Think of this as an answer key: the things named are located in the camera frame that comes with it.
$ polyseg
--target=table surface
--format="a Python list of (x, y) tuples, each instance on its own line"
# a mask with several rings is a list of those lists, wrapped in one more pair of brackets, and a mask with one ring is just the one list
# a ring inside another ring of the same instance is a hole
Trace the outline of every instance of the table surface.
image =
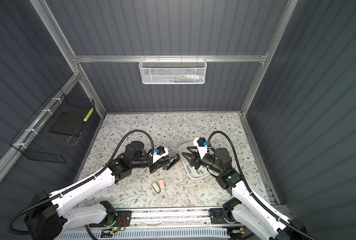
[[(102, 167), (122, 137), (133, 129), (148, 132), (153, 138), (154, 146), (167, 147), (171, 155), (177, 154), (180, 145), (193, 141), (195, 137), (208, 138), (217, 130), (225, 132), (234, 144), (249, 185), (269, 201), (238, 113), (108, 114), (79, 179)], [(125, 146), (135, 140), (142, 141), (146, 151), (150, 149), (148, 138), (136, 132), (123, 142), (117, 154), (124, 152)], [(214, 147), (227, 148), (233, 159), (233, 167), (237, 169), (227, 139), (215, 134), (211, 143)], [(151, 185), (153, 182), (158, 183), (159, 179), (164, 179), (166, 190), (157, 194)], [(159, 169), (150, 174), (148, 168), (133, 169), (130, 176), (94, 193), (77, 207), (94, 205), (102, 200), (110, 201), (115, 208), (217, 206), (230, 198), (231, 195), (219, 187), (214, 177), (190, 179), (180, 160), (169, 171)]]

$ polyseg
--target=robotic arm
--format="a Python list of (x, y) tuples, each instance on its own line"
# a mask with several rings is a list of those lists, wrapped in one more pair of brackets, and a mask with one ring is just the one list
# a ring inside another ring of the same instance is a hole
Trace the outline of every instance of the robotic arm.
[[(142, 142), (133, 141), (126, 146), (124, 153), (113, 159), (120, 144), (134, 131), (143, 132), (149, 137), (152, 143), (150, 151), (144, 150)], [(46, 194), (44, 191), (36, 194), (32, 199), (31, 206), (10, 220), (7, 227), (8, 231), (18, 235), (31, 235), (34, 240), (51, 240), (66, 230), (83, 225), (87, 226), (90, 223), (101, 223), (106, 227), (114, 226), (119, 217), (108, 201), (102, 201), (91, 207), (77, 209), (72, 209), (72, 207), (94, 192), (129, 176), (133, 168), (148, 167), (150, 173), (154, 173), (161, 167), (163, 170), (170, 169), (180, 159), (179, 155), (169, 157), (166, 147), (153, 148), (151, 137), (146, 132), (142, 130), (130, 131), (122, 138), (113, 156), (104, 167), (63, 189), (53, 191), (50, 194)], [(28, 231), (14, 229), (12, 227), (14, 220), (25, 213), (24, 221)]]
[[(230, 142), (239, 173), (231, 166), (232, 159), (227, 149), (211, 147), (210, 139), (215, 133), (223, 134)], [(182, 156), (196, 170), (199, 166), (204, 166), (208, 171), (217, 173), (217, 176), (211, 175), (222, 189), (233, 195), (232, 199), (223, 204), (223, 217), (228, 222), (242, 223), (262, 240), (317, 240), (306, 233), (301, 221), (291, 220), (281, 214), (249, 187), (239, 166), (233, 143), (225, 133), (213, 132), (208, 141), (204, 137), (197, 137), (193, 144), (194, 147), (187, 147), (190, 153), (183, 152)]]

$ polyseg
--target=wire mesh basket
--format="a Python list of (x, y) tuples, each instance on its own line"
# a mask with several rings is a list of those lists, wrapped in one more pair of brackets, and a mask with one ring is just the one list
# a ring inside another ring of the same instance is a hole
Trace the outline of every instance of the wire mesh basket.
[(207, 62), (149, 62), (141, 59), (139, 70), (144, 84), (204, 84)]
[(94, 110), (89, 98), (62, 95), (31, 128), (26, 137), (10, 145), (33, 161), (66, 163)]

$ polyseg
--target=gray corrugated wall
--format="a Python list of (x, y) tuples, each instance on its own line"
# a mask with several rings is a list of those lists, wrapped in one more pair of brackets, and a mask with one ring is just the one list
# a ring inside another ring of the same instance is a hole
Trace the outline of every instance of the gray corrugated wall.
[[(0, 1), (0, 158), (9, 141), (50, 94), (72, 75), (29, 1)], [(80, 84), (71, 94), (85, 95)], [(40, 190), (71, 184), (99, 124), (94, 113), (67, 164), (20, 157), (0, 183), (0, 239), (30, 239), (6, 231), (10, 217), (29, 206)], [(24, 229), (22, 220), (17, 228)]]
[[(286, 0), (48, 1), (76, 55), (261, 55)], [(258, 63), (205, 84), (144, 85), (135, 63), (82, 63), (107, 112), (240, 110)]]
[(143, 84), (137, 63), (82, 63), (107, 112), (240, 110), (259, 63), (208, 63), (204, 84)]
[(286, 0), (47, 3), (76, 55), (259, 55)]
[(356, 0), (298, 4), (247, 118), (291, 215), (356, 239)]

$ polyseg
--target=yellow connector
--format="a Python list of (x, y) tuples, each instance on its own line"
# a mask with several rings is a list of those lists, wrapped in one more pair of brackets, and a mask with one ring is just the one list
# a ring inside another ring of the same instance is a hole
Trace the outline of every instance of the yellow connector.
[(89, 113), (86, 115), (86, 117), (83, 119), (84, 122), (87, 122), (87, 120), (89, 119), (89, 117), (91, 116), (91, 114), (93, 113), (94, 108), (91, 108)]

